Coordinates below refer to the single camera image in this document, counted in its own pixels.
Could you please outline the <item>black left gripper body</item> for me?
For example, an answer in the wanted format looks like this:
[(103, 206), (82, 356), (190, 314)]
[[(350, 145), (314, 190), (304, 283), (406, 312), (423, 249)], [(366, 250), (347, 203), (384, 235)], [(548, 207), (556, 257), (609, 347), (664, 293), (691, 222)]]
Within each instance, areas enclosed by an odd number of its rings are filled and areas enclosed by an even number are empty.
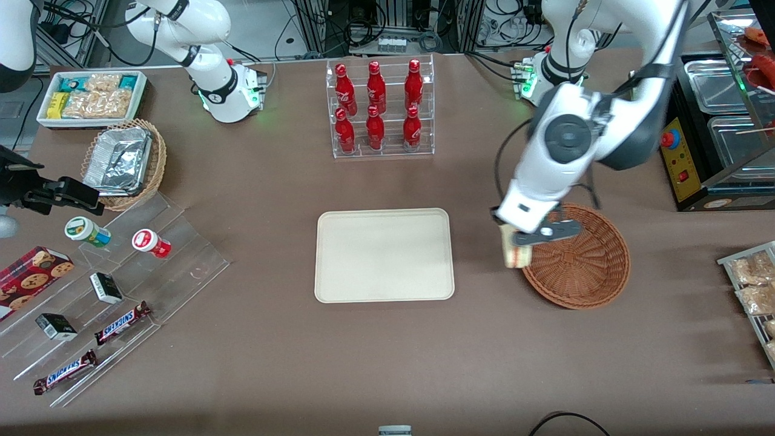
[(580, 235), (583, 226), (578, 221), (554, 221), (546, 222), (541, 226), (543, 242), (570, 239)]

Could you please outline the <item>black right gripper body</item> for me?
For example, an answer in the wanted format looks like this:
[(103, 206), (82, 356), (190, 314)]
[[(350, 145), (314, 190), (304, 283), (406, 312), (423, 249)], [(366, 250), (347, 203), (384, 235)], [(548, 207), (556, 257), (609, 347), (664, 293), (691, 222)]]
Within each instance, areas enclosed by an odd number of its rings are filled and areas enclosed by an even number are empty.
[(47, 188), (49, 179), (39, 176), (44, 165), (34, 163), (8, 147), (1, 146), (1, 201), (2, 206), (21, 207), (22, 197), (53, 197)]

